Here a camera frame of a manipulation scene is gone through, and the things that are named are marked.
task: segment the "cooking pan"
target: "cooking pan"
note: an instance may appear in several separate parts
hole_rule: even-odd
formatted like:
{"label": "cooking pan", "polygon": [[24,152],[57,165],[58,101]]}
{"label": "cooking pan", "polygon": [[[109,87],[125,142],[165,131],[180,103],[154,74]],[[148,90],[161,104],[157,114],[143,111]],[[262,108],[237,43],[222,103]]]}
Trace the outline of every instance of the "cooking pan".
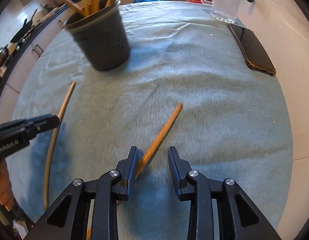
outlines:
{"label": "cooking pan", "polygon": [[24,21],[24,24],[23,24],[22,28],[11,39],[11,41],[10,41],[11,43],[17,43],[31,29],[31,27],[32,27],[32,19],[34,18],[34,15],[36,14],[37,10],[38,9],[36,9],[34,11],[31,19],[27,23],[26,23],[26,20]]}

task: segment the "gray perforated cup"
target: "gray perforated cup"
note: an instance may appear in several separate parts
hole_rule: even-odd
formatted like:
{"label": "gray perforated cup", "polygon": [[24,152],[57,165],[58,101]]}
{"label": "gray perforated cup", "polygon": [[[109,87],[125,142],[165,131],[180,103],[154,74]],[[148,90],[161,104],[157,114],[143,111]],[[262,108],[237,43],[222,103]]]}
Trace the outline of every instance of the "gray perforated cup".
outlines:
{"label": "gray perforated cup", "polygon": [[119,14],[119,2],[105,8],[107,0],[100,0],[100,11],[84,18],[75,12],[64,24],[96,70],[118,67],[130,56],[130,47]]}

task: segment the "cabinet handle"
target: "cabinet handle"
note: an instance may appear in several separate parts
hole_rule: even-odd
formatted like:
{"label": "cabinet handle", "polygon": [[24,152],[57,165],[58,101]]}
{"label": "cabinet handle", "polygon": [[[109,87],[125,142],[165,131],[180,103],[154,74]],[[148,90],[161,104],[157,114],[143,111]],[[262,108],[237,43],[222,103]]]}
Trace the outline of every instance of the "cabinet handle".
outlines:
{"label": "cabinet handle", "polygon": [[41,55],[42,55],[42,53],[44,52],[44,50],[39,46],[39,44],[36,44],[35,47],[36,47],[36,48],[39,48],[39,49],[42,51],[42,52],[41,52]]}
{"label": "cabinet handle", "polygon": [[36,49],[32,49],[32,51],[35,53],[35,54],[37,54],[38,55],[38,57],[40,57],[41,55],[39,54],[39,52],[37,52],[37,50]]}
{"label": "cabinet handle", "polygon": [[63,22],[61,20],[58,20],[59,25],[61,24],[61,28],[64,28]]}

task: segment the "red object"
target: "red object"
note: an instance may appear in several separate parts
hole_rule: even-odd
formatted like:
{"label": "red object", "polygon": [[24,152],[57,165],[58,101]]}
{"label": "red object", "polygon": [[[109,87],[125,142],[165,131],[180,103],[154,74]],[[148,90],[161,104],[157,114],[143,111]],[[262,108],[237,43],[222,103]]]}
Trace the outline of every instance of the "red object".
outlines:
{"label": "red object", "polygon": [[202,4],[202,2],[200,0],[187,1],[187,2],[193,2],[193,3],[200,3],[200,4]]}

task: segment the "gray tablecloth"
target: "gray tablecloth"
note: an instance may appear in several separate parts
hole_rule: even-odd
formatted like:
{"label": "gray tablecloth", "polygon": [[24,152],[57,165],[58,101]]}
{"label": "gray tablecloth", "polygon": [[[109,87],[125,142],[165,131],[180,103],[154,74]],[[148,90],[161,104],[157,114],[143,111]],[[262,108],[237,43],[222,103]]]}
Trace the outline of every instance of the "gray tablecloth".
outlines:
{"label": "gray tablecloth", "polygon": [[[190,203],[174,195],[169,146],[211,179],[234,178],[276,227],[287,199],[293,151],[277,78],[250,70],[226,24],[212,19],[203,5],[138,3],[121,6],[120,13],[131,46],[126,63],[98,72],[62,31],[19,96],[14,119],[57,114],[71,81],[77,81],[54,150],[50,204],[73,179],[97,179],[115,168],[132,145],[145,152],[182,102],[131,199],[118,207],[119,237],[186,238]],[[8,158],[15,197],[34,221],[43,214],[50,137],[51,131],[39,134]]]}

